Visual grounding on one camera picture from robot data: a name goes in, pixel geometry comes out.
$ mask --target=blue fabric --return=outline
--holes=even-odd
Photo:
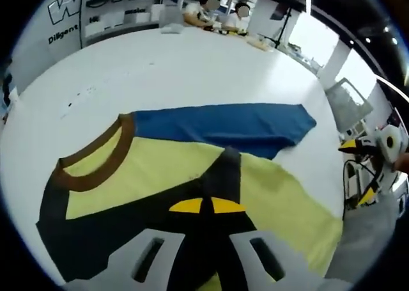
[[[134,114],[135,136],[231,146],[273,159],[297,145],[315,127],[302,105],[226,104],[181,107]]]

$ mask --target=brown collar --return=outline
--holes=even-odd
[[[64,168],[67,168],[83,158],[91,155],[101,146],[106,144],[113,135],[122,127],[121,137],[108,159],[95,171],[88,175],[73,177]],[[85,192],[98,187],[105,182],[122,164],[128,154],[134,138],[135,125],[132,114],[121,114],[118,119],[92,143],[77,153],[58,160],[52,172],[51,179],[59,187],[70,191]]]

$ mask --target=table surface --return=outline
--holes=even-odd
[[[78,92],[96,91],[61,112]],[[118,113],[138,109],[233,103],[303,104],[317,126],[274,159],[333,215],[343,213],[343,157],[327,98],[317,78],[279,51],[233,37],[185,28],[111,38],[65,58],[21,94],[0,142],[0,179],[10,217],[40,265],[59,284],[35,223],[57,158],[99,136]]]

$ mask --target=ceiling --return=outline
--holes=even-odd
[[[296,10],[305,10],[305,0],[276,1],[289,3]],[[408,70],[408,55],[404,52],[407,49],[402,38],[399,38],[398,45],[392,44],[392,37],[398,38],[399,29],[403,38],[405,38],[404,31],[407,31],[406,35],[409,38],[409,23],[407,27],[402,26],[408,21],[403,16],[406,16],[404,13],[409,12],[405,10],[405,6],[409,6],[409,0],[313,0],[312,15],[331,27],[342,40],[349,43],[351,38],[333,21],[314,11],[314,6],[340,22],[365,45],[382,71],[379,71],[365,50],[357,45],[354,46],[354,49],[367,61],[375,73],[382,75],[383,72],[391,83],[409,94],[407,91],[409,85],[407,85],[408,88],[404,87]],[[391,22],[395,23],[396,27],[391,28],[389,33],[383,32],[384,27],[390,25]],[[365,42],[367,36],[370,37],[371,43]],[[391,101],[394,99],[395,94],[388,88],[384,88],[384,92]]]

